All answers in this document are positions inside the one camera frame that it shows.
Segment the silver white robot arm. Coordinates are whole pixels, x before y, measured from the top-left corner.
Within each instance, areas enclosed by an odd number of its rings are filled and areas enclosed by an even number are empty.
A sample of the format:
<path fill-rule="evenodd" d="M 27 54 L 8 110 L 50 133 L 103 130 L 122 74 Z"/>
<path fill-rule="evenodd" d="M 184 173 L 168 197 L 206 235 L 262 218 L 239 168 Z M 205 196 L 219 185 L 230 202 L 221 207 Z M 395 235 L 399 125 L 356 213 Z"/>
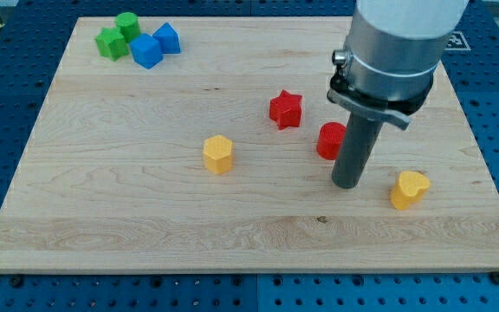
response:
<path fill-rule="evenodd" d="M 328 99 L 366 120 L 405 130 L 430 92 L 434 71 L 466 0 L 359 0 Z"/>

